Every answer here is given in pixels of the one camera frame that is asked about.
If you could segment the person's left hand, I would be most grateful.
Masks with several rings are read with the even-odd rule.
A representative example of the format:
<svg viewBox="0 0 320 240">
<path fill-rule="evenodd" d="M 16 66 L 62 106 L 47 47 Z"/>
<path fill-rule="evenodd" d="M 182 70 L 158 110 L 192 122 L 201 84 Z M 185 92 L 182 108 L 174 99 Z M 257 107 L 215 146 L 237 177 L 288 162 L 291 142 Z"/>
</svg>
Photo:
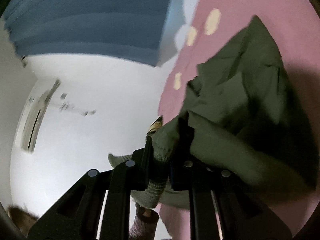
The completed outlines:
<svg viewBox="0 0 320 240">
<path fill-rule="evenodd" d="M 150 218 L 151 217 L 152 210 L 140 206 L 137 202 L 135 202 L 135 207 L 136 207 L 136 215 L 143 216 L 143 217 L 146 217 L 146 218 Z"/>
</svg>

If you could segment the purple knit sleeve forearm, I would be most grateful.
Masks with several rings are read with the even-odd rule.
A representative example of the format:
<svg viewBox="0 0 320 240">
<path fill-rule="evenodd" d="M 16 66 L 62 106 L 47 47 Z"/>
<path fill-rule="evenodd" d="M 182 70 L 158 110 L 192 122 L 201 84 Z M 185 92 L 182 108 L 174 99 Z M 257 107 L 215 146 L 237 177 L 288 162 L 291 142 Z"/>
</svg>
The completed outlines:
<svg viewBox="0 0 320 240">
<path fill-rule="evenodd" d="M 154 210 L 150 218 L 136 215 L 129 230 L 129 239 L 154 240 L 158 221 L 159 215 Z"/>
</svg>

